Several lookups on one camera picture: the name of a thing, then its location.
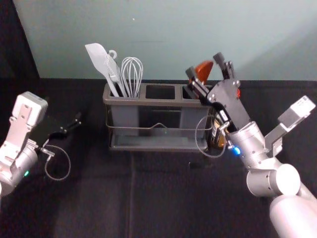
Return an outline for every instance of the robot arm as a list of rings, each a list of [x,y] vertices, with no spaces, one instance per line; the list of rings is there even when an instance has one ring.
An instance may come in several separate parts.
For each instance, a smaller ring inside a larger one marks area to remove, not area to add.
[[[191,79],[189,88],[202,104],[213,106],[221,116],[224,123],[219,129],[228,148],[249,171],[249,191],[258,197],[274,198],[270,219],[278,234],[285,238],[316,237],[317,199],[301,183],[297,170],[275,157],[282,150],[282,137],[305,119],[315,104],[307,96],[302,97],[278,118],[279,125],[264,137],[239,100],[240,81],[234,78],[232,63],[225,62],[221,53],[213,58],[224,80],[209,90],[191,67],[186,70]]]
[[[0,147],[0,197],[11,193],[36,163],[38,145],[29,134],[42,121],[47,107],[45,100],[30,92],[17,96],[11,126]]]

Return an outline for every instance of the utensil caddy compartment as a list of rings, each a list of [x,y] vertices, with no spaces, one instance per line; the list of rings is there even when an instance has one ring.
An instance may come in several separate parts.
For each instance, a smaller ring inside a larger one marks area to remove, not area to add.
[[[141,83],[139,97],[113,97],[106,84],[103,101],[111,150],[198,151],[195,128],[210,108],[188,99],[183,84]],[[211,130],[205,119],[197,142],[207,149]]]

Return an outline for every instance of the wall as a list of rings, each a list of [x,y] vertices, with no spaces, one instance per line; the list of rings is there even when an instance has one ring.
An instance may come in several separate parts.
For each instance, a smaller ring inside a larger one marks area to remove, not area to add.
[[[40,77],[102,78],[84,45],[136,56],[145,79],[186,79],[221,51],[247,80],[316,80],[315,0],[15,0]],[[214,67],[210,79],[221,79]]]

